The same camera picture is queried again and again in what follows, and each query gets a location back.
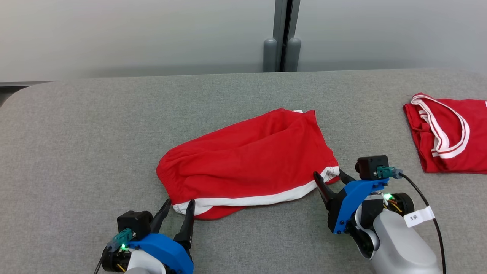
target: white label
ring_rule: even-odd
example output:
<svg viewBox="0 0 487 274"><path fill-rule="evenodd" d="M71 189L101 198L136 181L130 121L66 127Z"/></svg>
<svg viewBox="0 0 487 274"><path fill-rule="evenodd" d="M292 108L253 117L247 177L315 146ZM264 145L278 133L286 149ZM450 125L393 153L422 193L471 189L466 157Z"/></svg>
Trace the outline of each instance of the white label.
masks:
<svg viewBox="0 0 487 274"><path fill-rule="evenodd" d="M431 206L427 206L426 208L416 210L413 213L409 213L404 215L404 220L406 221L406 225L408 227L413 227L417 224L422 222L426 222L429 220L434 219L433 210L431 210Z"/></svg>

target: gray fabric surface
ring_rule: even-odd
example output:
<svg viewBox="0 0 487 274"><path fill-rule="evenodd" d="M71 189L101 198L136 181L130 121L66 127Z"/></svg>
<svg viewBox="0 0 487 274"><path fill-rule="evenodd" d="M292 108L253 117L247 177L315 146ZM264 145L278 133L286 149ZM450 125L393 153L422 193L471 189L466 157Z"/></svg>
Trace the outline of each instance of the gray fabric surface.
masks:
<svg viewBox="0 0 487 274"><path fill-rule="evenodd" d="M449 273L485 273L487 177L422 172L402 105L412 95L487 99L487 78L420 69L105 78L23 89L0 108L0 273L92 273L127 210L167 198L155 174L170 148L267 111L316 109L328 146L354 173L386 154L422 189L443 232ZM333 185L338 190L343 185ZM390 192L420 197L405 180ZM161 232L175 235L171 210ZM197 274L372 273L333 235L317 191L196 221ZM439 257L432 222L416 230Z"/></svg>

